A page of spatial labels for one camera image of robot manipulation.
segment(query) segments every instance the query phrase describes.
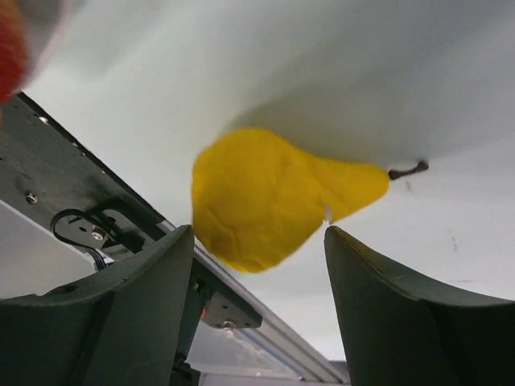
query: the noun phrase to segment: black cable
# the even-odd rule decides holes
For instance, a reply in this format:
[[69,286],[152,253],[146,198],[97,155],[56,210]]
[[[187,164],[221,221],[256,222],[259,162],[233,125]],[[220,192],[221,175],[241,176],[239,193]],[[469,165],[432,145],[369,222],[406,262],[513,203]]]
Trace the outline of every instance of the black cable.
[[88,245],[80,244],[73,240],[70,240],[67,237],[61,236],[56,231],[57,223],[59,223],[63,218],[70,217],[70,216],[80,217],[81,219],[88,221],[89,223],[93,224],[95,227],[97,227],[98,229],[103,231],[106,235],[108,235],[110,238],[112,238],[114,240],[115,240],[116,236],[112,232],[110,232],[109,229],[107,229],[104,224],[95,220],[93,217],[91,217],[87,213],[80,211],[78,209],[65,209],[63,211],[60,211],[50,221],[51,232],[57,240],[65,243],[65,244],[73,245],[75,247],[83,249],[84,251],[89,253],[89,255],[91,255],[91,257],[95,261],[95,267],[97,268],[98,271],[107,268],[107,264],[104,261],[104,257],[102,257],[102,255],[95,248],[91,248]]

